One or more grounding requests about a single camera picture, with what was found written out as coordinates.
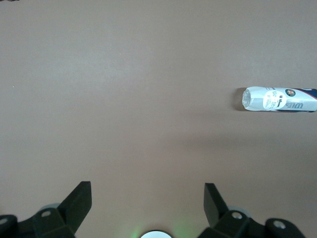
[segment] white circular light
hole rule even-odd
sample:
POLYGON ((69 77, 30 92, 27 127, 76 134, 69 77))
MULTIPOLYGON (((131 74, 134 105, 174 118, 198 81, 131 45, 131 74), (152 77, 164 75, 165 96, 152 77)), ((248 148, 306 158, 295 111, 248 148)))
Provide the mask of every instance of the white circular light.
POLYGON ((150 231, 145 233, 141 238, 172 238, 169 234, 161 231, 150 231))

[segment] screw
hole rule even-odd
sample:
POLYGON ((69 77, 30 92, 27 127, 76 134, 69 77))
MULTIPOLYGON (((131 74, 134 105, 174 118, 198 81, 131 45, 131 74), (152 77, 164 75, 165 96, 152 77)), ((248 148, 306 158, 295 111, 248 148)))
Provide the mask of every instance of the screw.
POLYGON ((235 219, 239 219, 239 220, 242 219, 242 215, 240 213, 238 213, 238 212, 233 212, 232 216, 235 219))
POLYGON ((282 223, 281 221, 278 221, 278 220, 274 221, 273 224, 275 225, 275 227, 280 228, 280 229, 286 228, 285 224, 282 223))
POLYGON ((0 225, 3 225, 3 224, 6 223, 7 221, 8 221, 7 218, 2 218, 2 219, 0 220, 0 225))

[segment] tabletop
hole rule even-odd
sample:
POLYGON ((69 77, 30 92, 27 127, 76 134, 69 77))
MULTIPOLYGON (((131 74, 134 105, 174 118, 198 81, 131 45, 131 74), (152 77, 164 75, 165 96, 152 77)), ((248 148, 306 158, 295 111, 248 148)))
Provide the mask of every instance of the tabletop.
POLYGON ((204 184, 314 237, 317 115, 248 112, 249 86, 316 88, 317 1, 0 2, 0 214, 91 181, 78 238, 195 238, 204 184))

